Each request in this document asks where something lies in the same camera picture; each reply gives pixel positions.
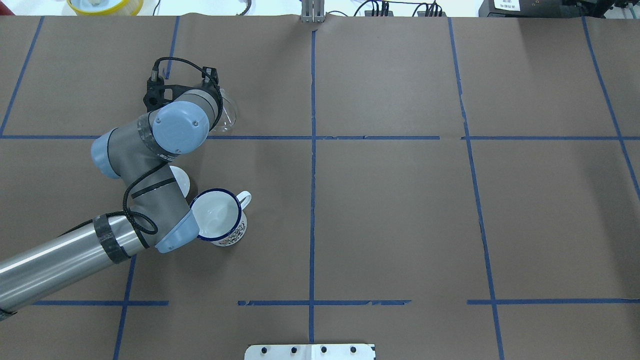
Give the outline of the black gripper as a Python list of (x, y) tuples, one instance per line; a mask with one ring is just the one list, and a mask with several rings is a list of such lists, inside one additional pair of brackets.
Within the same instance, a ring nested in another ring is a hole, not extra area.
[(202, 87), (206, 89), (215, 89), (219, 91), (218, 71), (214, 67), (202, 68)]

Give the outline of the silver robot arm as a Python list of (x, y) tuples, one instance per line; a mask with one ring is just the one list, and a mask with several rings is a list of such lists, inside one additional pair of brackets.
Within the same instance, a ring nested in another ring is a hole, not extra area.
[(223, 112), (217, 69), (198, 67), (197, 86), (167, 85), (158, 64), (147, 80), (147, 112), (98, 137), (91, 158), (125, 184), (122, 209), (98, 215), (1, 263), (1, 319), (122, 264), (144, 249), (169, 253), (195, 240), (199, 226), (170, 164), (197, 150)]

